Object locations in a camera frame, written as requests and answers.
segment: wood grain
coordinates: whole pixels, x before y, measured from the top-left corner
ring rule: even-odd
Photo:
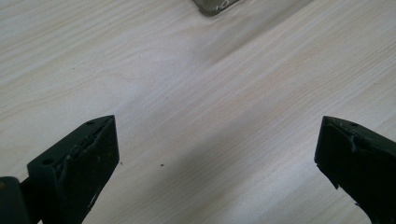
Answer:
[[[84,223],[370,223],[313,157],[321,118],[396,140],[396,2],[1,1],[0,175],[116,116]]]

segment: metal object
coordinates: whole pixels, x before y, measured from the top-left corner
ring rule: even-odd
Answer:
[[[373,223],[396,223],[396,143],[357,123],[324,117],[315,162]]]
[[[194,0],[200,11],[206,16],[215,16],[238,0]]]
[[[29,162],[21,184],[0,178],[0,223],[81,223],[119,160],[114,116],[82,124]]]

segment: clamp jaw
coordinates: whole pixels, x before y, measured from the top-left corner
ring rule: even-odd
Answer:
[[[0,177],[0,223],[81,223],[119,160],[114,116],[82,124],[29,162],[21,184]]]
[[[315,162],[373,223],[396,223],[396,143],[357,123],[324,117]]]

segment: black plastic object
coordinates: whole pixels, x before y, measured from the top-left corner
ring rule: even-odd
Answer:
[[[82,124],[29,162],[20,185],[0,178],[0,223],[81,223],[119,160],[114,116]]]
[[[315,162],[373,223],[396,223],[396,143],[357,123],[324,117]]]
[[[215,16],[238,0],[194,0],[200,11],[206,16]]]

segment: light wood grain surface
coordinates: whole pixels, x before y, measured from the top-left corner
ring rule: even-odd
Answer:
[[[116,116],[87,224],[370,223],[316,167],[318,131],[396,140],[395,97],[394,0],[0,1],[0,175]]]

